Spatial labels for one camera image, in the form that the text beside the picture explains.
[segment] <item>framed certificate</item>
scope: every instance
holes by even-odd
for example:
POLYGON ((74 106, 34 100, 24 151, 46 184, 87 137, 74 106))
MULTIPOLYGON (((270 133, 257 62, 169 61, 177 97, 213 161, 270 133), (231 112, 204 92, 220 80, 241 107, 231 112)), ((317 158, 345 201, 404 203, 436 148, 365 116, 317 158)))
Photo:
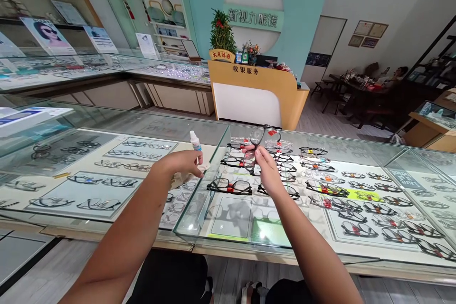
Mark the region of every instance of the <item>framed certificate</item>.
POLYGON ((358 26, 356 27, 354 34, 367 36, 369 34, 369 32, 371 31, 370 29, 372 28, 373 24, 374 24, 373 22, 360 20, 360 22, 358 23, 358 26))
POLYGON ((388 28, 388 25, 386 25, 386 24, 374 23, 372 25, 372 29, 370 30, 368 36, 374 37, 374 38, 381 38, 387 28, 388 28))

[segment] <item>poster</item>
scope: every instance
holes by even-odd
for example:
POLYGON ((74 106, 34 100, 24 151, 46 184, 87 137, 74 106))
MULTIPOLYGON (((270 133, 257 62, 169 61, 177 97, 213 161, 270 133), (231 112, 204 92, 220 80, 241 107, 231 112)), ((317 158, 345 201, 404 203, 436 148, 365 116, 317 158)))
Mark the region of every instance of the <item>poster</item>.
POLYGON ((25 57, 24 53, 0 32, 0 57, 25 57))
POLYGON ((104 28, 84 26, 84 30, 99 53, 119 53, 104 28))
POLYGON ((155 44, 152 40, 151 35, 144 33, 136 33, 136 39, 138 40, 141 52, 146 58, 160 59, 160 56, 155 51, 155 44))
POLYGON ((50 55, 75 55, 76 51, 49 20, 20 18, 33 37, 50 55))

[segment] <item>green label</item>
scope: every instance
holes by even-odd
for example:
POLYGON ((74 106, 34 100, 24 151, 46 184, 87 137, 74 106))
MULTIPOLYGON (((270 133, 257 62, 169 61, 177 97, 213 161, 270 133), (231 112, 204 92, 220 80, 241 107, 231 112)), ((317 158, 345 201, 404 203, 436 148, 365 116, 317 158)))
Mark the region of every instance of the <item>green label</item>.
POLYGON ((223 11, 228 14, 231 26, 281 32, 284 24, 283 11, 235 4, 224 4, 223 11))

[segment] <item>picture frame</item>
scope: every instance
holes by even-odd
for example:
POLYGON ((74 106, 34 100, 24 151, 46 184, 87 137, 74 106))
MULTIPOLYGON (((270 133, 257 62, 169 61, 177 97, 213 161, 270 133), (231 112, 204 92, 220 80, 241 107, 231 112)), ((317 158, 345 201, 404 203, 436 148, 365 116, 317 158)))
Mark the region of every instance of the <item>picture frame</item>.
POLYGON ((353 34, 367 36, 374 25, 371 21, 360 20, 353 34))
POLYGON ((364 40, 363 36, 353 35, 348 43, 348 46, 359 48, 361 46, 362 41, 364 40))
POLYGON ((361 46, 365 48, 375 48, 378 42, 379 39, 366 37, 364 38, 364 41, 362 42, 361 46))
POLYGON ((383 34, 385 33, 388 26, 389 25, 387 24, 374 23, 368 36, 380 39, 381 37, 383 37, 383 34))

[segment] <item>white wall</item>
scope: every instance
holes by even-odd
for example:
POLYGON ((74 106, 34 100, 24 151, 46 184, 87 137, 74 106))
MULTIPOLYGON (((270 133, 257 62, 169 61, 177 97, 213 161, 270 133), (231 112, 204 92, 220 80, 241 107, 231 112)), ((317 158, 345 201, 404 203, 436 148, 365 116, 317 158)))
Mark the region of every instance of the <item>white wall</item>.
MULTIPOLYGON (((418 0, 385 51, 382 62, 393 70, 400 66, 412 67, 455 15, 455 0, 418 0)), ((444 38, 450 34, 456 34, 456 25, 444 38)), ((448 40, 442 39, 424 62, 438 55, 447 44, 448 40)))
POLYGON ((380 64, 380 69, 390 66, 382 63, 381 57, 416 2, 417 0, 325 0, 322 15, 347 19, 325 75, 343 73, 354 67, 362 72, 374 62, 380 64), (348 46, 360 20, 389 25, 374 49, 348 46))

